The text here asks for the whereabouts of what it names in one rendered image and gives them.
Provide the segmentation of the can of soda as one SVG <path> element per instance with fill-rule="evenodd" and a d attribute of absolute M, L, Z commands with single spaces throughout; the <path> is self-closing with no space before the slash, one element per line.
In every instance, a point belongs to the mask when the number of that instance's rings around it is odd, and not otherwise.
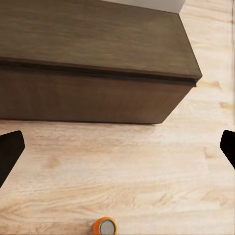
<path fill-rule="evenodd" d="M 116 235 L 116 233 L 117 225 L 111 217 L 103 217 L 94 223 L 93 235 Z"/>

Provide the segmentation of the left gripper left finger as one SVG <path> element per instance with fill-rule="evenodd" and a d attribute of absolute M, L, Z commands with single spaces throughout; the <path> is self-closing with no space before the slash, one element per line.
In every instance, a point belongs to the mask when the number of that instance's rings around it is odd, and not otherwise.
<path fill-rule="evenodd" d="M 0 188 L 25 149 L 20 130 L 0 136 Z"/>

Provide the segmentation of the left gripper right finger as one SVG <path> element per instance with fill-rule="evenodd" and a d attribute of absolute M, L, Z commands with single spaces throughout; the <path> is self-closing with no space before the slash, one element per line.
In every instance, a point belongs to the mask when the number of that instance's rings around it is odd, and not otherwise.
<path fill-rule="evenodd" d="M 220 148 L 235 168 L 235 132 L 225 130 L 221 137 Z"/>

